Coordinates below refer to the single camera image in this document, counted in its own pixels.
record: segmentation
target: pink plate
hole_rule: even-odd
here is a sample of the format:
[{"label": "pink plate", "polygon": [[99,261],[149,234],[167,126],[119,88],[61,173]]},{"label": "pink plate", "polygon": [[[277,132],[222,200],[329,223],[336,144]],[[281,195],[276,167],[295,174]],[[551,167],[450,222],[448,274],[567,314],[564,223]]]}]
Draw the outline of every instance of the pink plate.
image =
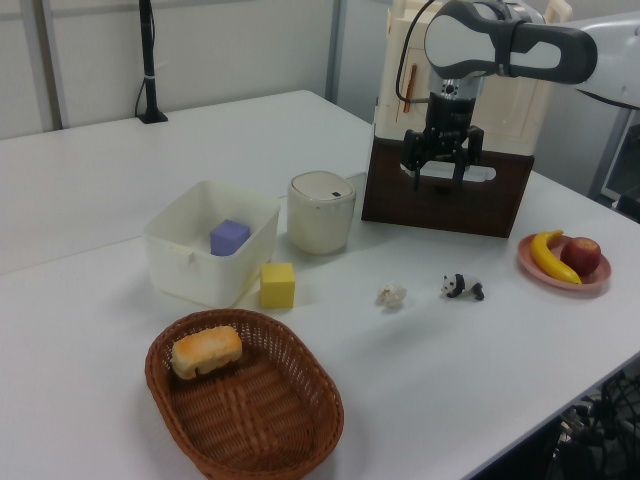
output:
[{"label": "pink plate", "polygon": [[[520,261],[520,265],[522,265],[526,271],[537,279],[542,280],[549,285],[553,285],[554,287],[564,288],[565,290],[588,291],[600,288],[611,276],[611,264],[609,263],[609,260],[602,255],[600,265],[598,265],[596,271],[590,275],[580,277],[582,285],[563,282],[561,280],[551,278],[549,275],[544,273],[540,267],[538,267],[531,256],[531,241],[534,236],[535,235],[529,235],[520,241],[520,244],[518,245],[518,260]],[[551,250],[556,257],[560,258],[562,247],[564,247],[569,240],[571,240],[571,237],[565,237],[564,235],[554,238],[549,242],[549,250]]]}]

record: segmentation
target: bread roll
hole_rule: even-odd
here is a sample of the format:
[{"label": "bread roll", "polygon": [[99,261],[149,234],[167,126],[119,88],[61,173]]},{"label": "bread roll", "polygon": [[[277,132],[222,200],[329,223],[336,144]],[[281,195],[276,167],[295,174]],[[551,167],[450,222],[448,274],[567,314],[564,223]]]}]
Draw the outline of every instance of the bread roll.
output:
[{"label": "bread roll", "polygon": [[204,375],[242,355],[242,341],[233,327],[222,326],[188,335],[173,344],[171,366],[180,378]]}]

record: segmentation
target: sponge cube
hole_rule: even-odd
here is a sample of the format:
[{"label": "sponge cube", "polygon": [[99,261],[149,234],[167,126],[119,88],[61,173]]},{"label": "sponge cube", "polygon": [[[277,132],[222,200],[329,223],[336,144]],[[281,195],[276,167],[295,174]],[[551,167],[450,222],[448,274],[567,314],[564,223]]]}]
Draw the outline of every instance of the sponge cube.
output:
[{"label": "sponge cube", "polygon": [[225,220],[209,234],[211,254],[219,257],[233,255],[244,242],[249,240],[250,235],[251,232],[246,225]]},{"label": "sponge cube", "polygon": [[292,308],[296,278],[291,263],[265,263],[260,271],[262,308]]}]

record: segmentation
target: purple cube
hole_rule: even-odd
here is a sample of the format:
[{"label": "purple cube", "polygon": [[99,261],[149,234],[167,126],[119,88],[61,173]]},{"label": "purple cube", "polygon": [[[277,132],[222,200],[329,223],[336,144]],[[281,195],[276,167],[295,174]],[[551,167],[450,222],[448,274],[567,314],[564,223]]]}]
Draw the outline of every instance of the purple cube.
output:
[{"label": "purple cube", "polygon": [[249,227],[233,220],[225,220],[211,230],[211,254],[219,257],[233,255],[244,242],[249,240]]}]

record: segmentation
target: white wall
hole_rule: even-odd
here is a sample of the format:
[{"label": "white wall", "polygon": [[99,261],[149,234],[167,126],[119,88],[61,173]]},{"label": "white wall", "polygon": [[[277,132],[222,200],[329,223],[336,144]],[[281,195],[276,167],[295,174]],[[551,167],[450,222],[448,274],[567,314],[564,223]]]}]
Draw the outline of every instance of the white wall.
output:
[{"label": "white wall", "polygon": [[0,2],[0,139],[52,128],[31,2]]},{"label": "white wall", "polygon": [[[301,89],[325,96],[333,0],[152,5],[161,110]],[[143,74],[137,0],[49,0],[49,7],[63,125],[133,116]]]},{"label": "white wall", "polygon": [[[544,12],[547,1],[529,0]],[[638,0],[568,0],[574,19],[640,9]],[[391,0],[344,0],[340,15],[334,100],[363,120],[373,120],[380,89],[387,10]],[[552,96],[535,152],[534,169],[587,194],[619,109],[558,86]]]}]

